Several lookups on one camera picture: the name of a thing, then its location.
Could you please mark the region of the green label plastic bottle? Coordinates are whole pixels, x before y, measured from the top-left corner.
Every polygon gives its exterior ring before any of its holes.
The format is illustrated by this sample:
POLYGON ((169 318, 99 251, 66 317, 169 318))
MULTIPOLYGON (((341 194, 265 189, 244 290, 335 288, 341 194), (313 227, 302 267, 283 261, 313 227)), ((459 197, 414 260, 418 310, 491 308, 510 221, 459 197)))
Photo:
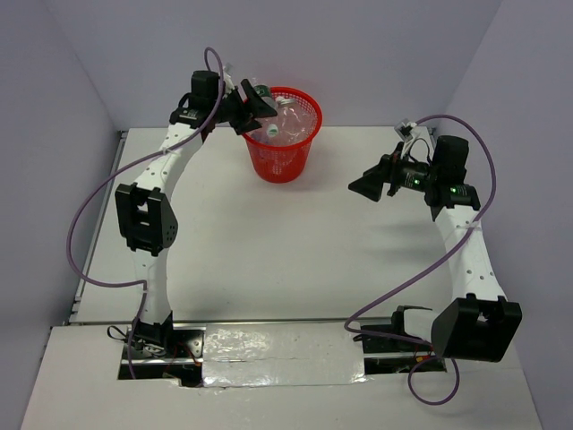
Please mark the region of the green label plastic bottle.
MULTIPOLYGON (((273 98, 269 87, 262 83, 256 83, 254 85, 256 93, 261 97, 261 99, 274 109, 275 114, 278 113, 278 103, 273 98)), ((278 137, 279 128, 277 116, 265 116, 258 117, 257 121, 260 123, 261 127, 251 132, 251 137, 261 143, 268 144, 269 141, 278 137)))

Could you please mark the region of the clear wide-mouth plastic jar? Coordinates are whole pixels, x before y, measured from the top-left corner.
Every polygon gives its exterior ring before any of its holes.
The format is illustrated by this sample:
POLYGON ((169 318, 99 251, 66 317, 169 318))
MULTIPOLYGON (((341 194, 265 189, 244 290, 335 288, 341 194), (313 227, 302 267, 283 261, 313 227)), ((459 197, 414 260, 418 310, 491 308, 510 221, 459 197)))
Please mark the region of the clear wide-mouth plastic jar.
POLYGON ((290 146, 304 141, 312 131, 313 116, 293 98, 286 98, 278 107, 278 146, 290 146))

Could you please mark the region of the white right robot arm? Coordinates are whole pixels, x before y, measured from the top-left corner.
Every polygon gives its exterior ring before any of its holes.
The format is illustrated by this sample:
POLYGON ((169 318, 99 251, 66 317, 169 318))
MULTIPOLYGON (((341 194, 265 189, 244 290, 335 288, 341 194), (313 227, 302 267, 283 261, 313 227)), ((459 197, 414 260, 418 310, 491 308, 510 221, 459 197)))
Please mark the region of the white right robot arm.
POLYGON ((422 193, 447 251, 451 303, 440 312, 402 305, 380 335, 400 350, 418 343, 431 346, 438 357, 499 362, 522 310, 507 299, 493 273, 479 217, 483 207, 475 188, 465 182, 468 154, 467 140, 445 135, 428 161, 410 160, 399 142, 348 188, 374 202, 401 188, 422 193))

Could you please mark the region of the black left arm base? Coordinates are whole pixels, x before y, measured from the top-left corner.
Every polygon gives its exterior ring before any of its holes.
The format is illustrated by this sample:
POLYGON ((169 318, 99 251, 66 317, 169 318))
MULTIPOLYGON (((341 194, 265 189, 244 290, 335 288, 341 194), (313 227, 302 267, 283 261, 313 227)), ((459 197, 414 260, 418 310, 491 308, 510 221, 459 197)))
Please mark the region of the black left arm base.
POLYGON ((119 380, 174 380, 186 388, 203 385, 203 330, 180 330, 168 347, 137 340, 124 346, 117 374, 119 380))

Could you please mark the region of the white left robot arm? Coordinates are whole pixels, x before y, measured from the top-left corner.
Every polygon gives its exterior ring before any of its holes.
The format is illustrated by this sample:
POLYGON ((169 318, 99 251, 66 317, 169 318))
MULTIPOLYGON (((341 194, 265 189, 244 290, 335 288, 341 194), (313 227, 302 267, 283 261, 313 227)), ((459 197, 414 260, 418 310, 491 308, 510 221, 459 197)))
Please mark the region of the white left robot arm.
POLYGON ((268 86, 244 79, 236 87, 227 73, 192 74, 191 89, 169 117, 159 155, 129 185, 115 190, 121 236, 133 256, 135 276, 143 281, 143 306, 134 319, 134 341, 155 357, 175 347, 173 311, 167 297, 167 256, 178 233, 171 207, 176 183, 193 155, 216 125, 228 123, 237 134, 261 128, 261 120, 277 115, 268 86))

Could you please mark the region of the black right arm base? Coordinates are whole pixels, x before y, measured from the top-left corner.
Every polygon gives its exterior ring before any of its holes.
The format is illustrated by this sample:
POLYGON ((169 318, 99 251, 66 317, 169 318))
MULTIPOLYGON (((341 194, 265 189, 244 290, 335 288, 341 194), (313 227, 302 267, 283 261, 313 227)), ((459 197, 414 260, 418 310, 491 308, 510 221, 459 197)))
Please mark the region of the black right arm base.
POLYGON ((429 356, 433 354, 433 347, 427 343, 411 341, 412 336, 407 335, 402 329, 396 328, 390 319, 375 320, 373 322, 360 323, 362 331, 375 331, 382 336, 370 336, 356 334, 354 342, 362 345, 364 354, 406 353, 412 356, 429 356))

